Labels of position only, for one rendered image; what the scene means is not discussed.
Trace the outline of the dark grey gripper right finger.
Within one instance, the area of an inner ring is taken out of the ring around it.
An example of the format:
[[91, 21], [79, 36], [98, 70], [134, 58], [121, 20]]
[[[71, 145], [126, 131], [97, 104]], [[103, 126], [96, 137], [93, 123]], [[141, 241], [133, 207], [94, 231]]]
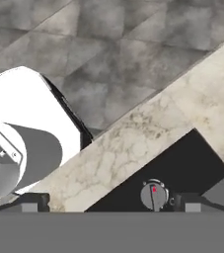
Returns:
[[174, 197], [174, 211], [182, 212], [221, 212], [224, 206], [212, 203], [198, 195], [178, 194]]

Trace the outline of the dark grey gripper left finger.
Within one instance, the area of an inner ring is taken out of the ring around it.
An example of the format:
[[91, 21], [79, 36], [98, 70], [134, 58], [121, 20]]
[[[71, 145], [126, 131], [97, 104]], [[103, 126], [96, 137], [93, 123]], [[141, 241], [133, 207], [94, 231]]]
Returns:
[[0, 206], [4, 212], [50, 212], [49, 193], [25, 193], [16, 198], [11, 204]]

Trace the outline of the black hob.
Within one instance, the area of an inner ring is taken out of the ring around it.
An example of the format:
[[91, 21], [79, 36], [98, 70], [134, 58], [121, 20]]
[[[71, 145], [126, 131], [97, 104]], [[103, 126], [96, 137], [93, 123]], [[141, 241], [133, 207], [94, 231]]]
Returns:
[[224, 162], [193, 129], [87, 211], [150, 211], [140, 200], [140, 191], [150, 179], [160, 180], [169, 190], [169, 200], [160, 212], [174, 211], [174, 197], [178, 194], [202, 196], [224, 206]]

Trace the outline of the grey hob knob red mark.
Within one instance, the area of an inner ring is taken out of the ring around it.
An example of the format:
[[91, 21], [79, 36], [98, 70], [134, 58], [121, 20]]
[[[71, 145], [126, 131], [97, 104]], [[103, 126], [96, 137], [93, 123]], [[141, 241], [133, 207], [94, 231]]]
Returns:
[[150, 211], [160, 211], [169, 200], [169, 190], [157, 179], [145, 182], [140, 191], [141, 203]]

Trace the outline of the white rounded appliance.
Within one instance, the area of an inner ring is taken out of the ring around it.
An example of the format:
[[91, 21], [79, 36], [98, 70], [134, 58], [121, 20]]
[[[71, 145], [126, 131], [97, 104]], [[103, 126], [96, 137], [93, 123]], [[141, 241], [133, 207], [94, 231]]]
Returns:
[[92, 139], [46, 77], [25, 66], [0, 73], [0, 199], [26, 192]]

